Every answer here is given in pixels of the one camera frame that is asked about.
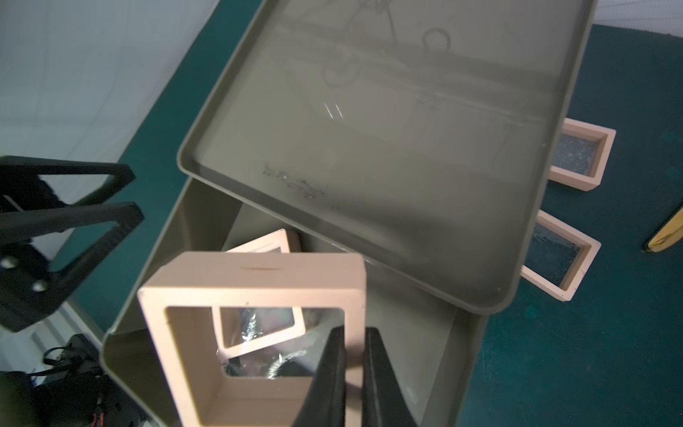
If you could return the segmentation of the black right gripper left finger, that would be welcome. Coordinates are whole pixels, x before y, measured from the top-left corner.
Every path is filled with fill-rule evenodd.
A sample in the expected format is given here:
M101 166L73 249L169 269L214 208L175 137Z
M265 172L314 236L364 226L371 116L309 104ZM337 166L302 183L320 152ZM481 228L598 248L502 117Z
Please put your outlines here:
M327 338L318 369L293 427L342 427L345 423L346 352L343 327Z

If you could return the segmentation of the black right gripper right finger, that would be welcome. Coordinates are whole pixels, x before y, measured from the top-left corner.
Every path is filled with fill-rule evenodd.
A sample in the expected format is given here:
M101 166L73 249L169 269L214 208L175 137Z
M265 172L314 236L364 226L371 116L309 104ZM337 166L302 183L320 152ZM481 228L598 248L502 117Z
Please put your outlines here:
M416 427L376 327L366 328L362 404L363 427Z

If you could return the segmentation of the pink brooch box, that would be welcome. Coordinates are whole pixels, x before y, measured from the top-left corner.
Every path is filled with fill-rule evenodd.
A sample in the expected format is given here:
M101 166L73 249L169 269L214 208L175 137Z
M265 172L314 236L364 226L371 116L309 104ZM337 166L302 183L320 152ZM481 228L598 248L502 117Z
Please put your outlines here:
M598 240L539 211L521 277L560 302L569 302L599 249Z
M300 244L295 233L280 229L229 249L233 253L291 253ZM211 309L217 356L227 362L257 352L306 333L302 308L231 308Z
M549 180L577 190L590 191L602 182L616 131L566 118Z
M309 377L229 370L236 358L306 335L307 309L343 313L336 380L346 426L362 423L366 268L358 254L186 252L138 300L184 426L290 426Z

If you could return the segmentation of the olive green drawer cabinet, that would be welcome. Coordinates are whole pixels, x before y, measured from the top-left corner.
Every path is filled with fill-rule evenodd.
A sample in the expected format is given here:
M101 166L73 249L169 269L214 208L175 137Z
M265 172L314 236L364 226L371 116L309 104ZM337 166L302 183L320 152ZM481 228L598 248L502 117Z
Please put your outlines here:
M179 151L149 256L289 226L366 258L423 426L454 426L519 284L592 1L260 1Z

